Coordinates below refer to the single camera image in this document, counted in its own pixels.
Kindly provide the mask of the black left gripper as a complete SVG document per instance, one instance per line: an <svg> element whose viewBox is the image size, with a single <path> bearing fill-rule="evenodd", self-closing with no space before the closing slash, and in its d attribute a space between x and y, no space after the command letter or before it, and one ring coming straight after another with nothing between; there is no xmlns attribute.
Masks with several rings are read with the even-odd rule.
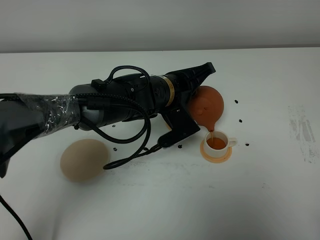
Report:
<svg viewBox="0 0 320 240"><path fill-rule="evenodd" d="M184 108L195 90L216 72L213 64L171 71L165 75L153 75L149 79L142 73L128 74L105 83L96 79L70 90L71 94L107 94L121 96L138 103L150 118L162 112Z"/></svg>

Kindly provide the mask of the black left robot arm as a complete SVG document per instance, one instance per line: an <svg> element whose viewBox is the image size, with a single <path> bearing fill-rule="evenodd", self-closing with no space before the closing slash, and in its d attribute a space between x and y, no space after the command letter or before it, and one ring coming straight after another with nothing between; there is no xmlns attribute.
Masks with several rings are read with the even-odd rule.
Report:
<svg viewBox="0 0 320 240"><path fill-rule="evenodd" d="M161 115L170 127L150 152L165 149L199 131L187 105L205 79L215 72L212 63L150 75L133 66L132 74L116 76L124 66L114 68L107 79L94 79L73 87L69 94L37 95L3 93L0 96L0 175L4 177L10 159L31 140L68 127L95 131L116 144L143 138L132 158L147 155L151 119ZM118 122L143 120L142 129L127 139L114 138L102 127Z"/></svg>

